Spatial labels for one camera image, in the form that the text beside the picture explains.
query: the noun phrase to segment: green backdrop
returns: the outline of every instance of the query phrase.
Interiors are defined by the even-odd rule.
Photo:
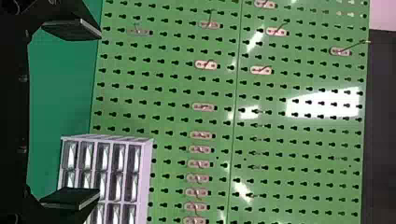
[[[149,223],[360,223],[367,45],[350,57],[329,49],[368,38],[369,2],[267,3],[276,9],[254,0],[104,1],[91,131],[155,139]],[[208,21],[220,28],[202,27]],[[266,32],[280,27],[287,36]],[[218,66],[197,69],[195,60]],[[253,66],[273,73],[253,75]],[[212,151],[189,151],[198,146]],[[210,196],[185,194],[200,188]],[[200,211],[185,209],[198,203]]]
[[[102,3],[84,0],[100,22]],[[31,149],[28,184],[40,198],[56,190],[61,135],[87,133],[97,41],[65,42],[39,30],[29,46]]]

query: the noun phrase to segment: metal hook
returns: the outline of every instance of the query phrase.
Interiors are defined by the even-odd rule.
[[[262,7],[265,7],[265,5],[267,5],[269,0],[265,0],[264,3],[262,3]]]
[[[199,190],[198,190],[198,189],[194,189],[194,194],[195,194],[195,196],[197,197],[198,200],[202,200],[202,199],[199,197]]]
[[[202,149],[202,147],[198,147],[198,151],[201,153],[205,153],[204,150]]]
[[[345,49],[338,50],[337,53],[338,53],[338,54],[341,54],[342,52],[346,51],[347,49],[355,48],[356,46],[358,46],[358,45],[360,45],[360,44],[371,44],[371,41],[370,41],[370,40],[361,40],[361,41],[359,41],[358,43],[356,43],[356,44],[354,44],[354,45],[351,45],[351,46],[349,46],[349,47],[347,47],[347,48],[345,48]]]
[[[192,217],[191,219],[192,219],[192,221],[193,221],[194,224],[197,224],[197,223],[198,223],[198,220],[197,220],[195,217]]]
[[[248,194],[246,194],[246,196],[249,198],[256,198],[258,195],[254,194],[254,193],[248,193]]]
[[[202,165],[201,165],[201,162],[200,162],[200,161],[197,161],[197,163],[198,163],[198,168],[202,169],[203,167],[202,167]]]
[[[212,12],[213,12],[213,11],[216,11],[216,10],[215,10],[214,8],[212,8],[212,9],[209,10],[209,20],[207,21],[207,24],[206,24],[205,29],[206,29],[207,27],[209,27],[210,22],[212,22]]]
[[[209,63],[213,63],[215,60],[213,60],[213,59],[209,59],[209,60],[207,60],[207,62],[205,63],[205,66],[204,66],[204,68],[206,68],[207,67],[207,65],[209,64]]]
[[[259,170],[259,169],[261,169],[261,167],[260,167],[260,165],[252,165],[252,166],[250,167],[250,169],[252,169],[252,170]]]
[[[206,133],[198,133],[198,136],[200,136],[202,138],[206,138]]]
[[[139,25],[139,22],[135,22],[135,23],[134,23],[134,31],[135,31],[137,34],[140,34],[140,30],[137,28],[138,25]]]
[[[273,35],[276,35],[277,32],[278,32],[280,29],[282,29],[282,27],[283,27],[284,25],[286,25],[286,24],[288,24],[288,23],[289,23],[288,21],[285,21],[285,22],[283,22],[282,24],[280,24],[280,26],[277,27],[277,29],[274,31],[274,34],[273,34]]]
[[[261,71],[264,70],[265,68],[269,68],[269,67],[271,67],[271,66],[264,66],[264,67],[262,67],[261,69],[256,70],[256,71],[257,71],[257,72],[261,72]]]
[[[199,175],[194,175],[198,184],[201,184],[201,177]]]
[[[263,124],[258,124],[258,123],[255,123],[255,124],[252,124],[252,125],[253,125],[253,127],[255,127],[255,128],[262,128],[262,127],[264,127]]]
[[[200,217],[200,215],[198,214],[198,209],[197,209],[197,206],[198,206],[198,205],[196,205],[196,204],[193,203],[193,202],[189,202],[189,203],[192,204],[192,205],[194,206],[195,215],[197,215],[198,217]]]
[[[209,105],[201,105],[201,109],[208,109],[208,108],[210,108]]]
[[[254,110],[252,110],[251,112],[253,112],[253,113],[255,113],[255,114],[259,114],[259,113],[263,113],[264,111],[263,111],[263,110],[260,110],[260,109],[254,109]]]

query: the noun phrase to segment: green pegboard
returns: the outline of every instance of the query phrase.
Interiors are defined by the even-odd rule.
[[[100,23],[102,1],[84,3]],[[27,182],[37,198],[57,189],[61,136],[90,129],[97,46],[97,41],[66,42],[43,30],[29,44],[32,103]]]
[[[349,57],[329,48],[367,38],[368,2],[273,2],[275,9],[254,0],[104,2],[92,131],[156,139],[151,223],[360,223],[367,46]],[[221,28],[198,26],[208,20]],[[289,35],[265,33],[284,22]],[[218,69],[197,69],[196,60]],[[254,65],[273,74],[253,75]],[[215,138],[191,139],[193,131]],[[189,160],[211,167],[192,169]],[[188,174],[211,180],[192,184]],[[210,196],[186,196],[186,188]],[[184,210],[190,202],[209,209]]]

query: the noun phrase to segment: white wall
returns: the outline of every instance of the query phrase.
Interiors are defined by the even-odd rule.
[[[370,1],[370,29],[396,31],[396,0]]]

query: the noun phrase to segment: hook label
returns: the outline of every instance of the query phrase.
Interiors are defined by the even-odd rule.
[[[190,153],[209,154],[209,153],[211,153],[211,149],[210,149],[210,147],[204,147],[204,146],[190,146]]]
[[[204,70],[216,70],[218,69],[218,64],[210,60],[209,61],[197,60],[195,61],[195,67]]]
[[[250,67],[250,73],[254,75],[271,75],[272,68],[268,66],[252,66]]]
[[[190,168],[207,169],[210,168],[210,161],[189,160],[187,162],[187,166],[189,166]]]
[[[342,56],[348,57],[352,55],[352,51],[350,49],[342,49],[342,48],[330,48],[330,54],[333,56]]]
[[[195,103],[192,105],[192,109],[198,111],[213,112],[215,111],[215,106],[210,104]]]
[[[276,3],[268,0],[256,0],[254,1],[254,6],[261,8],[275,9]]]
[[[268,35],[276,35],[276,36],[288,35],[288,31],[286,31],[285,29],[278,29],[276,27],[268,27],[265,33],[267,33]]]
[[[152,36],[152,34],[153,32],[150,30],[139,30],[139,29],[128,30],[128,35]]]
[[[207,205],[205,203],[185,203],[184,209],[192,212],[204,212],[207,210]]]
[[[189,183],[199,183],[199,184],[204,184],[209,182],[209,175],[194,175],[194,174],[188,174],[186,176],[186,179]]]
[[[207,189],[186,189],[186,195],[191,197],[203,198],[209,195]]]
[[[212,139],[213,138],[213,133],[209,132],[191,132],[190,133],[190,138],[195,138],[195,139]]]
[[[206,219],[203,217],[185,217],[183,224],[206,224]]]
[[[220,24],[216,21],[200,21],[199,26],[210,30],[218,30],[220,28]]]

